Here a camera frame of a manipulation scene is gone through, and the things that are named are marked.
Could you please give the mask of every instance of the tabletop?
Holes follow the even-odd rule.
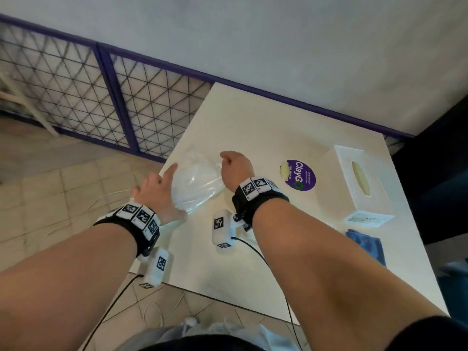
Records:
[[[393,205],[395,217],[378,228],[331,220],[320,208],[315,188],[298,191],[281,179],[279,167],[300,160],[314,170],[334,145],[364,150]],[[194,148],[213,163],[219,152],[235,150],[253,163],[257,176],[278,184],[293,204],[340,232],[354,228],[381,239],[387,267],[437,307],[447,312],[395,167],[380,133],[328,118],[221,84],[215,84],[189,128],[164,165],[178,162]],[[188,220],[161,234],[158,245],[173,255],[168,284],[274,318],[290,321],[284,295],[259,256],[237,243],[221,249],[211,242],[212,217],[221,209],[234,212],[227,189],[208,200]],[[252,234],[244,236],[254,241]]]

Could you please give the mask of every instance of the human arm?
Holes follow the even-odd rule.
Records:
[[[171,166],[134,188],[161,224],[184,217],[170,194]],[[0,350],[77,350],[124,280],[137,246],[117,224],[99,224],[0,274]]]
[[[221,157],[231,191],[254,176],[242,154]],[[262,204],[253,231],[314,350],[383,350],[412,322],[444,315],[355,242],[285,200]]]

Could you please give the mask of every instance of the purple metal frame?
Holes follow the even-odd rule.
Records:
[[[99,47],[101,49],[103,49],[103,50],[105,50],[105,51],[107,51],[107,52],[109,52],[111,54],[117,55],[117,56],[121,56],[121,57],[124,57],[124,58],[129,58],[131,60],[138,61],[138,62],[141,62],[141,63],[144,63],[144,64],[156,66],[158,68],[162,68],[162,69],[165,69],[165,70],[176,72],[178,74],[189,76],[191,78],[197,78],[199,80],[209,82],[211,84],[213,84],[215,82],[219,82],[220,84],[231,86],[233,88],[238,88],[240,90],[247,91],[247,92],[250,92],[252,94],[257,94],[257,95],[260,95],[260,96],[263,96],[263,97],[266,97],[266,98],[269,98],[269,99],[272,99],[272,100],[275,100],[275,101],[278,101],[278,102],[285,103],[287,105],[291,105],[291,106],[294,106],[294,107],[299,107],[299,108],[305,109],[307,111],[319,113],[320,115],[337,119],[337,120],[342,121],[342,122],[357,125],[358,127],[370,129],[370,130],[382,133],[383,135],[386,135],[386,136],[394,137],[394,138],[397,138],[397,139],[409,139],[409,138],[414,137],[414,135],[412,135],[412,134],[404,133],[404,132],[401,132],[401,131],[396,130],[396,129],[391,129],[391,128],[385,127],[383,125],[368,122],[368,121],[365,121],[365,120],[359,119],[359,118],[354,118],[354,117],[351,117],[351,116],[348,116],[348,115],[344,115],[343,113],[331,111],[330,109],[322,108],[322,107],[319,107],[319,106],[314,106],[314,105],[311,105],[309,103],[301,102],[301,101],[298,101],[298,100],[293,100],[293,99],[288,98],[288,97],[284,97],[284,96],[274,94],[274,93],[271,93],[271,92],[268,92],[268,91],[260,90],[258,88],[253,88],[251,86],[240,84],[240,83],[235,82],[235,81],[231,81],[231,80],[227,80],[225,78],[220,78],[218,76],[210,75],[210,74],[207,74],[205,72],[193,70],[193,69],[190,69],[190,68],[186,68],[184,66],[180,66],[180,65],[177,65],[177,64],[172,64],[172,63],[169,63],[169,62],[166,62],[166,61],[163,61],[163,60],[148,57],[148,56],[138,54],[138,53],[135,53],[135,52],[132,52],[132,51],[129,51],[129,50],[114,47],[113,45],[99,43]]]
[[[79,36],[76,36],[76,35],[71,35],[71,34],[56,31],[54,29],[50,29],[50,28],[47,28],[47,27],[36,25],[34,23],[19,20],[19,19],[13,18],[13,17],[5,16],[5,15],[2,15],[2,14],[0,14],[0,22],[8,23],[8,24],[13,25],[13,26],[28,29],[28,30],[30,30],[32,32],[37,32],[37,33],[40,33],[40,34],[43,34],[43,35],[48,35],[48,36],[51,36],[51,37],[54,37],[54,38],[62,39],[62,40],[65,40],[65,41],[69,41],[69,42],[73,42],[73,43],[76,43],[76,44],[81,44],[81,45],[89,47],[93,51],[93,53],[94,53],[94,55],[96,57],[97,64],[99,65],[99,69],[101,70],[101,73],[102,73],[102,78],[104,79],[104,82],[105,82],[106,87],[108,89],[110,99],[112,100],[112,103],[114,104],[114,108],[116,110],[117,117],[119,118],[120,124],[122,126],[122,130],[124,131],[124,134],[126,136],[128,145],[130,146],[131,153],[133,153],[133,154],[138,154],[139,153],[140,150],[139,150],[139,147],[138,147],[137,138],[135,136],[135,132],[133,131],[132,124],[130,122],[130,118],[128,117],[125,105],[123,107],[124,110],[122,110],[123,98],[121,98],[121,101],[119,101],[120,100],[119,95],[120,95],[120,97],[122,97],[122,94],[120,93],[120,86],[118,85],[117,76],[115,77],[115,82],[117,82],[117,87],[113,83],[113,79],[109,78],[109,76],[108,76],[108,74],[109,74],[108,63],[107,63],[108,60],[110,61],[110,66],[112,68],[112,72],[115,74],[114,67],[112,65],[112,61],[110,60],[110,55],[105,52],[104,57],[103,57],[102,52],[100,51],[100,48],[99,48],[99,45],[98,45],[97,42],[86,39],[86,38],[82,38],[82,37],[79,37]],[[77,134],[77,133],[74,133],[74,132],[72,132],[70,130],[66,130],[66,129],[60,129],[60,130],[57,129],[57,131],[62,133],[62,134],[65,134],[65,135],[70,135],[72,137],[79,136],[79,139],[87,140],[87,141],[90,141],[92,143],[102,142],[103,145],[104,145],[104,143],[106,143],[105,141],[100,141],[100,140],[91,138],[90,136],[84,136],[84,135],[81,135],[81,134]],[[115,145],[115,147],[113,147],[113,149],[118,149],[118,150],[128,152],[128,148],[120,147],[120,146],[117,146],[117,145]]]
[[[35,125],[37,127],[43,128],[41,123],[39,123],[38,121],[36,121],[36,120],[34,120],[32,118],[23,117],[23,116],[13,114],[13,113],[9,113],[9,112],[5,112],[5,111],[2,111],[2,110],[0,110],[0,116],[12,118],[12,119],[15,119],[15,120],[20,121],[20,122],[24,122],[24,123],[27,123],[27,124],[32,124],[32,125]],[[87,141],[87,142],[90,142],[90,143],[93,143],[93,144],[98,144],[98,145],[101,145],[101,146],[105,146],[105,147],[108,147],[108,148],[111,148],[111,149],[119,150],[119,151],[124,152],[124,153],[133,154],[133,155],[136,155],[136,156],[139,156],[139,157],[142,157],[142,158],[145,158],[145,159],[149,159],[149,160],[152,160],[152,161],[157,161],[157,162],[162,162],[162,163],[166,162],[166,159],[160,158],[159,156],[149,155],[149,154],[146,154],[146,153],[141,153],[139,151],[135,152],[132,148],[126,148],[124,146],[118,146],[116,144],[109,143],[109,142],[104,141],[104,140],[100,140],[100,139],[96,139],[96,138],[86,136],[86,135],[83,135],[83,134],[75,133],[75,132],[73,132],[71,130],[63,129],[63,128],[60,128],[60,127],[53,126],[53,128],[59,134],[68,135],[70,137],[81,139],[81,140],[84,140],[84,141]]]

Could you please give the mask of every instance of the white tissue box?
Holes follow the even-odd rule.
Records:
[[[334,218],[380,226],[394,217],[371,159],[363,151],[334,146],[320,160],[319,204]]]

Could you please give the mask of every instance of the person's right arm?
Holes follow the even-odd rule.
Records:
[[[221,157],[232,192],[255,176],[241,153]],[[262,204],[253,231],[314,350],[384,350],[412,322],[445,315],[358,244],[285,200]]]

